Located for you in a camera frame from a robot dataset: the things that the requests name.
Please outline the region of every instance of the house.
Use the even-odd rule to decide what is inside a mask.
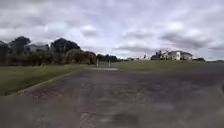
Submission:
[[[165,52],[161,55],[163,60],[192,60],[193,55],[184,51]]]

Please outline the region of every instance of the paved path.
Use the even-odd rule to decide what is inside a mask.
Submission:
[[[0,99],[1,128],[223,128],[224,68],[93,69]]]

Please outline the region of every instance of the roof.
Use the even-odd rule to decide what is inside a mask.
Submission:
[[[193,56],[191,53],[189,53],[189,52],[184,52],[184,51],[171,51],[171,52],[168,52],[168,54],[171,54],[171,53],[177,53],[177,52],[180,52],[181,54],[186,54],[186,55]]]

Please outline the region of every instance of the treeline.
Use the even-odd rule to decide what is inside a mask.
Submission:
[[[97,57],[100,61],[118,61],[116,56],[84,51],[77,43],[64,38],[51,42],[50,46],[30,43],[30,39],[24,36],[9,43],[0,41],[0,65],[95,64]]]

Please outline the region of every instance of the grass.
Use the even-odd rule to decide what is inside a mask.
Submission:
[[[123,70],[182,70],[206,64],[195,61],[126,61],[115,64]]]
[[[0,67],[0,95],[9,95],[50,78],[84,69],[84,65]]]

